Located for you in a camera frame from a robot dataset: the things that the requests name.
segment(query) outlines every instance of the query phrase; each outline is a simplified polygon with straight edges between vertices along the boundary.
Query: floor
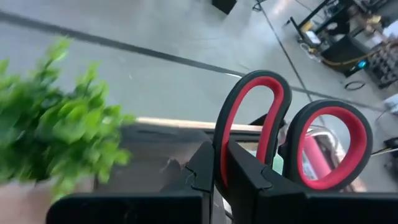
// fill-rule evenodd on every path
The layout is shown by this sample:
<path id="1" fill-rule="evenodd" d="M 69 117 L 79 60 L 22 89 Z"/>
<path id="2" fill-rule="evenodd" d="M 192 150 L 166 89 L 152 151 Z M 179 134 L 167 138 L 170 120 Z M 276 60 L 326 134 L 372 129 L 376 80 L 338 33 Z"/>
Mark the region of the floor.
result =
<path id="1" fill-rule="evenodd" d="M 91 61 L 101 62 L 99 77 L 110 85 L 109 103 L 136 116 L 216 121 L 226 95 L 245 73 L 272 70 L 294 90 L 286 119 L 319 99 L 338 99 L 357 107 L 373 127 L 374 150 L 398 135 L 398 121 L 384 111 L 379 91 L 362 72 L 349 80 L 368 84 L 346 91 L 344 77 L 305 56 L 295 41 L 290 16 L 302 20 L 320 0 L 266 0 L 254 12 L 253 0 L 239 0 L 229 15 L 210 0 L 0 0 L 0 58 L 12 72 L 33 68 L 56 34 L 74 38 L 60 63 L 58 84 L 69 89 Z M 272 93 L 255 88 L 244 99 L 235 123 L 264 114 Z M 345 147 L 345 125 L 323 117 Z M 369 191 L 392 192 L 384 154 L 372 157 L 361 174 Z"/>

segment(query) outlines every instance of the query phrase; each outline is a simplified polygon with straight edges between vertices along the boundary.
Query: black stripe on floor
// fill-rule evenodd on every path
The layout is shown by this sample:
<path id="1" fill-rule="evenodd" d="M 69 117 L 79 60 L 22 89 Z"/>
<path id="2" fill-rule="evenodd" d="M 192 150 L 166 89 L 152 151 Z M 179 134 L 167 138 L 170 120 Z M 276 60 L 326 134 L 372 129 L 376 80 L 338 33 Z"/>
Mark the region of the black stripe on floor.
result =
<path id="1" fill-rule="evenodd" d="M 268 22 L 268 24 L 269 24 L 269 27 L 271 28 L 272 32 L 274 33 L 274 35 L 275 35 L 275 37 L 276 37 L 276 39 L 277 39 L 277 41 L 278 41 L 280 47 L 282 48 L 282 50 L 283 50 L 283 52 L 284 52 L 284 54 L 285 54 L 287 60 L 289 61 L 289 64 L 290 64 L 290 66 L 292 67 L 293 72 L 296 74 L 296 77 L 298 78 L 298 81 L 300 82 L 300 84 L 301 84 L 301 86 L 303 87 L 303 89 L 304 89 L 304 90 L 307 90 L 307 88 L 305 87 L 304 82 L 303 82 L 301 76 L 299 75 L 299 72 L 297 71 L 296 67 L 295 67 L 294 64 L 293 64 L 292 59 L 291 59 L 290 56 L 287 54 L 287 51 L 286 51 L 285 47 L 284 47 L 283 44 L 282 44 L 282 41 L 280 41 L 279 36 L 276 34 L 276 31 L 275 31 L 275 29 L 274 29 L 274 26 L 271 24 L 271 21 L 269 20 L 269 18 L 268 18 L 268 16 L 267 16 L 266 12 L 265 12 L 265 10 L 264 10 L 264 8 L 261 6 L 261 3 L 260 3 L 259 1 L 257 1 L 257 2 L 259 3 L 259 7 L 260 7 L 260 9 L 261 9 L 261 12 L 263 13 L 263 15 L 264 15 L 264 16 L 266 17 L 266 19 L 267 19 L 267 22 Z M 308 93 L 306 93 L 306 94 L 307 94 L 307 96 L 308 96 L 308 99 L 309 99 L 310 101 L 312 101 L 311 96 L 310 96 Z"/>
<path id="2" fill-rule="evenodd" d="M 128 52 L 142 54 L 142 55 L 146 55 L 146 56 L 156 57 L 156 58 L 160 58 L 160 59 L 163 59 L 163 60 L 168 60 L 168 61 L 171 61 L 171 62 L 180 63 L 180 64 L 183 64 L 183 65 L 188 65 L 188 66 L 191 66 L 191 67 L 201 68 L 201 69 L 209 70 L 209 71 L 213 71 L 213 72 L 227 73 L 227 74 L 237 75 L 237 76 L 240 76 L 240 77 L 245 76 L 245 74 L 241 73 L 241 72 L 228 70 L 226 68 L 221 68 L 221 67 L 217 67 L 217 66 L 214 66 L 214 65 L 209 65 L 209 64 L 206 64 L 206 63 L 202 63 L 202 62 L 197 62 L 197 61 L 190 60 L 190 59 L 187 59 L 187 58 L 182 58 L 182 57 L 178 57 L 178 56 L 174 56 L 174 55 L 170 55 L 170 54 L 165 54 L 165 53 L 158 52 L 158 51 L 155 51 L 155 50 L 146 49 L 146 48 L 143 48 L 143 47 L 138 47 L 138 46 L 134 46 L 134 45 L 131 45 L 131 44 L 119 42 L 117 40 L 111 40 L 111 39 L 107 39 L 107 38 L 104 38 L 104 37 L 99 37 L 99 36 L 96 36 L 96 35 L 86 34 L 84 32 L 80 32 L 80 31 L 69 29 L 69 28 L 48 24 L 48 23 L 45 23 L 45 22 L 35 21 L 33 19 L 28 19 L 28 18 L 21 17 L 21 16 L 18 16 L 18 15 L 15 15 L 15 14 L 4 12 L 4 11 L 0 11 L 0 22 L 7 22 L 7 23 L 12 24 L 12 25 L 17 25 L 17 26 L 21 26 L 21 27 L 26 27 L 26 28 L 30 28 L 30 29 L 39 30 L 41 32 L 45 32 L 45 33 L 48 33 L 48 34 L 51 34 L 51 35 L 57 35 L 57 34 L 65 35 L 65 36 L 71 37 L 73 39 L 81 40 L 81 41 L 84 41 L 84 42 L 89 42 L 89 43 L 92 43 L 92 44 L 99 44 L 99 45 L 102 45 L 102 46 L 105 46 L 105 47 L 110 47 L 110 48 L 114 48 L 114 49 L 125 50 L 125 51 L 128 51 Z M 377 107 L 373 107 L 373 106 L 364 105 L 362 103 L 357 103 L 357 102 L 353 102 L 353 101 L 337 98 L 337 97 L 334 97 L 334 96 L 329 96 L 329 95 L 326 95 L 326 94 L 323 94 L 323 93 L 317 93 L 317 92 L 310 91 L 310 90 L 303 89 L 303 88 L 299 88 L 299 87 L 292 86 L 292 90 L 300 92 L 300 93 L 307 94 L 309 99 L 310 99 L 310 95 L 313 95 L 313 96 L 319 96 L 321 98 L 326 98 L 326 99 L 344 101 L 346 103 L 349 103 L 349 104 L 352 104 L 352 105 L 355 105 L 355 106 L 360 106 L 360 107 L 363 107 L 363 108 L 369 108 L 369 109 L 375 110 L 375 111 L 383 111 L 382 108 L 377 108 Z"/>

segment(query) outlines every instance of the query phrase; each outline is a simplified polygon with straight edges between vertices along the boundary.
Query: green leaves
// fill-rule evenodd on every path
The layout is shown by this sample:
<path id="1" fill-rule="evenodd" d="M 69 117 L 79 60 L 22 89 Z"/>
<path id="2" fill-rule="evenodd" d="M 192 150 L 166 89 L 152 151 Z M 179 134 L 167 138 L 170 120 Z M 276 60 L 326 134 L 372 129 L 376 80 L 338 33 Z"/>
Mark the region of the green leaves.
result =
<path id="1" fill-rule="evenodd" d="M 53 63 L 69 45 L 65 38 L 51 45 L 29 78 L 7 75 L 9 61 L 0 61 L 0 182 L 54 178 L 55 200 L 73 192 L 83 176 L 108 181 L 112 166 L 131 158 L 119 148 L 119 127 L 134 117 L 106 106 L 109 88 L 96 81 L 98 63 L 73 92 L 52 87 L 60 74 Z"/>
<path id="2" fill-rule="evenodd" d="M 6 70 L 8 68 L 9 65 L 9 60 L 5 59 L 0 61 L 0 76 L 3 76 L 4 74 L 6 74 Z"/>

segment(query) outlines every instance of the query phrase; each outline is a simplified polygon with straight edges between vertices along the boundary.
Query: cable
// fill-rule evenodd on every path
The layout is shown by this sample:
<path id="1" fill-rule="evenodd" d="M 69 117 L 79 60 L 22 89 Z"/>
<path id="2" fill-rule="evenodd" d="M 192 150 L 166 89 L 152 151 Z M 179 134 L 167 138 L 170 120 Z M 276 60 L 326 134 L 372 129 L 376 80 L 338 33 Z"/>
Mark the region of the cable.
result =
<path id="1" fill-rule="evenodd" d="M 384 149 L 379 149 L 379 150 L 377 150 L 376 152 L 372 152 L 372 156 L 375 156 L 376 154 L 382 154 L 382 152 L 390 152 L 390 151 L 392 151 L 392 148 L 390 148 L 390 147 L 387 147 L 387 148 L 384 148 Z"/>
<path id="2" fill-rule="evenodd" d="M 359 84 L 359 86 L 350 88 L 350 86 L 351 86 L 351 85 L 354 85 L 354 84 Z M 348 90 L 348 91 L 354 91 L 354 90 L 358 90 L 358 89 L 364 87 L 365 85 L 366 85 L 365 82 L 361 82 L 361 81 L 352 81 L 352 82 L 347 83 L 347 84 L 344 86 L 344 89 L 346 89 L 346 90 Z"/>
<path id="3" fill-rule="evenodd" d="M 378 53 L 380 51 L 380 49 L 377 49 L 377 50 L 372 51 L 372 52 L 370 52 L 370 53 L 368 53 L 366 55 L 363 55 L 363 56 L 360 56 L 360 57 L 357 57 L 357 58 L 353 58 L 353 59 L 350 59 L 350 60 L 347 60 L 347 61 L 344 61 L 344 62 L 332 62 L 331 60 L 328 60 L 328 59 L 322 57 L 321 55 L 316 56 L 315 54 L 318 53 L 318 50 L 315 49 L 315 48 L 310 47 L 306 43 L 300 43 L 300 48 L 302 50 L 306 51 L 308 57 L 310 57 L 311 59 L 315 59 L 317 61 L 319 60 L 319 61 L 324 62 L 325 64 L 332 65 L 332 66 L 348 65 L 348 64 L 351 64 L 353 62 L 358 62 L 358 61 L 366 59 L 369 56 L 371 56 L 373 54 L 376 54 L 376 53 Z"/>
<path id="4" fill-rule="evenodd" d="M 391 136 L 391 135 L 388 134 L 385 130 L 383 130 L 383 129 L 381 128 L 381 125 L 379 124 L 378 121 L 379 121 L 379 119 L 380 119 L 385 113 L 389 112 L 391 109 L 393 109 L 393 108 L 396 107 L 397 105 L 398 105 L 398 103 L 396 103 L 396 104 L 394 104 L 394 105 L 392 105 L 392 106 L 388 106 L 388 108 L 385 109 L 385 110 L 374 120 L 374 124 L 377 125 L 377 126 L 379 126 L 380 131 L 382 131 L 383 134 L 384 134 L 385 136 L 388 136 L 389 138 L 393 138 L 393 136 Z"/>

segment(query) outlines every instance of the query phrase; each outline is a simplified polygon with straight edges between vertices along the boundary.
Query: black scissor handle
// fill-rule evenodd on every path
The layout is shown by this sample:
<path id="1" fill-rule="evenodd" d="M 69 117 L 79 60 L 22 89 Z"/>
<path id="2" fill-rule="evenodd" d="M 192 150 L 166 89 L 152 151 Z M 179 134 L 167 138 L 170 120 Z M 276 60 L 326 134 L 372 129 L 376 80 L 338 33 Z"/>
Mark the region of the black scissor handle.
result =
<path id="1" fill-rule="evenodd" d="M 303 142 L 307 129 L 320 115 L 336 116 L 349 130 L 350 145 L 339 166 L 325 177 L 309 180 L 303 172 Z M 373 134 L 367 119 L 354 106 L 336 100 L 318 100 L 304 106 L 293 118 L 280 146 L 284 158 L 283 176 L 313 190 L 341 190 L 362 172 L 373 147 Z"/>
<path id="2" fill-rule="evenodd" d="M 283 121 L 292 101 L 292 90 L 289 84 L 274 72 L 266 70 L 251 72 L 235 84 L 218 115 L 213 137 L 216 186 L 224 197 L 226 197 L 228 188 L 226 153 L 232 123 L 244 96 L 256 86 L 266 86 L 274 93 L 274 101 L 264 121 L 256 155 L 261 162 L 267 165 L 272 165 L 276 154 L 279 124 Z"/>

